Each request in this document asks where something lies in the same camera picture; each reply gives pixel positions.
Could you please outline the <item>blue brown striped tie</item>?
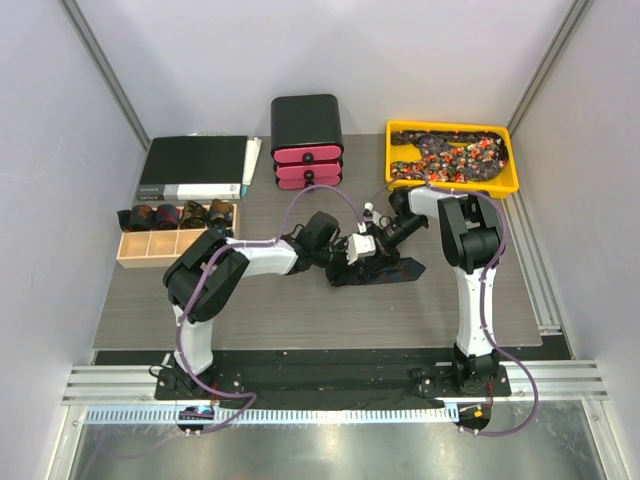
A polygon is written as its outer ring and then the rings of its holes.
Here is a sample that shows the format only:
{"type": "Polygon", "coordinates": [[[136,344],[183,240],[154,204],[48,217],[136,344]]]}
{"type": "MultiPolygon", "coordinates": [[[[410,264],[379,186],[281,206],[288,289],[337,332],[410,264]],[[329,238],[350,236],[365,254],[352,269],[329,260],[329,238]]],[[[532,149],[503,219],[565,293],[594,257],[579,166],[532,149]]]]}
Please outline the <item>blue brown striped tie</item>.
{"type": "Polygon", "coordinates": [[[332,266],[326,277],[333,287],[382,285],[416,281],[425,270],[410,257],[367,257],[351,265],[332,266]]]}

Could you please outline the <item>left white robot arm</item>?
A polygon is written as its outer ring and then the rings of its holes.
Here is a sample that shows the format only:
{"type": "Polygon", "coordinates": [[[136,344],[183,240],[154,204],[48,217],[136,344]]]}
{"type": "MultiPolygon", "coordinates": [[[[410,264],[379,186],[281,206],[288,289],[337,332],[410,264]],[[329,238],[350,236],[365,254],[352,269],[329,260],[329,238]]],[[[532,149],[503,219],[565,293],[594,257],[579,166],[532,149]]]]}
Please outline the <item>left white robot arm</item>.
{"type": "Polygon", "coordinates": [[[176,320],[175,387],[193,399],[211,391],[214,320],[241,280],[318,267],[336,286],[358,272],[348,255],[349,240],[339,233],[337,220],[318,211],[306,224],[271,240],[226,239],[213,230],[200,235],[163,278],[176,320]]]}

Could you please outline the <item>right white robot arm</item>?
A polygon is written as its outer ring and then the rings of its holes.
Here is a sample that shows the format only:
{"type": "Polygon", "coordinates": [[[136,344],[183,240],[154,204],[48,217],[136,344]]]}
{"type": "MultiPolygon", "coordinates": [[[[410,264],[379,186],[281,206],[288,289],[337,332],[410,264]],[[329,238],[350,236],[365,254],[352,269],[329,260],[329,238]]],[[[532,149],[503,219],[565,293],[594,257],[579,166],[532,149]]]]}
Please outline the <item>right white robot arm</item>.
{"type": "Polygon", "coordinates": [[[388,196],[394,212],[381,230],[385,249],[403,242],[429,220],[439,223],[441,246],[458,288],[459,325],[451,382],[462,394],[479,394],[499,374],[493,328],[493,286],[506,249],[506,220],[485,192],[398,187],[388,196]]]}

